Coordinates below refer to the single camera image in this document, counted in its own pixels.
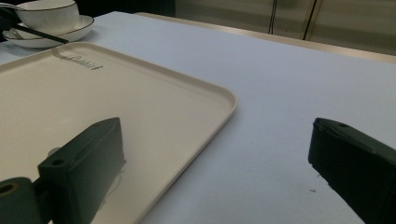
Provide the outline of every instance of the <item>saucer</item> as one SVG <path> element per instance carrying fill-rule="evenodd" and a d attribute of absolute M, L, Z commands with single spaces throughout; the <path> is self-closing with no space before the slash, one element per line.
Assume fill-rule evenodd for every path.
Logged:
<path fill-rule="evenodd" d="M 90 32 L 90 30 L 92 29 L 93 22 L 94 19 L 92 17 L 80 15 L 78 24 L 73 28 L 73 30 L 57 36 L 62 39 L 66 39 L 70 42 L 80 40 L 82 37 L 84 37 Z M 62 43 L 47 38 L 43 38 L 37 35 L 31 35 L 25 33 L 24 31 L 19 31 L 15 29 L 4 31 L 3 38 L 15 45 L 26 48 L 34 48 L 34 49 L 52 48 L 62 45 Z"/>

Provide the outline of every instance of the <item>tray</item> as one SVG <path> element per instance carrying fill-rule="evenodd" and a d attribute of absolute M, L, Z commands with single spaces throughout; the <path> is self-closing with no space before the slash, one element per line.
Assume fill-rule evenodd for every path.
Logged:
<path fill-rule="evenodd" d="M 0 179 L 89 125 L 120 117 L 127 163 L 93 223 L 136 223 L 236 108 L 222 87 L 88 43 L 0 66 Z"/>

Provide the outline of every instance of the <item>table surface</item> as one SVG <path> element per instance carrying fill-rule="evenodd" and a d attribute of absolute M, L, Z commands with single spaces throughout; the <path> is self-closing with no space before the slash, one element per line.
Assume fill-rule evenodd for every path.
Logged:
<path fill-rule="evenodd" d="M 220 28 L 113 12 L 81 40 L 216 83 L 239 101 L 141 223 L 363 223 L 308 163 L 312 123 L 335 119 L 396 147 L 394 57 Z M 5 42 L 0 63 L 39 51 Z"/>

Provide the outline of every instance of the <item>table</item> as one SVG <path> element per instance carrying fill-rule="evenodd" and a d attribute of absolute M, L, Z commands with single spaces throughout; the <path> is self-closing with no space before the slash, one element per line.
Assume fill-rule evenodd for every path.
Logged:
<path fill-rule="evenodd" d="M 339 120 L 396 147 L 394 57 L 119 12 L 96 18 L 82 41 L 238 97 L 230 121 L 141 223 L 362 223 L 308 163 L 312 123 Z M 5 42 L 0 63 L 39 51 Z"/>

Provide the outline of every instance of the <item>bowl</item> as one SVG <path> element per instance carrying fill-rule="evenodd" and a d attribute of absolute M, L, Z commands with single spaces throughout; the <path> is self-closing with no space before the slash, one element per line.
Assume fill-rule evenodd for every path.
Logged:
<path fill-rule="evenodd" d="M 67 33 L 78 23 L 78 6 L 73 0 L 39 0 L 18 7 L 25 9 L 15 12 L 27 27 L 49 35 Z"/>

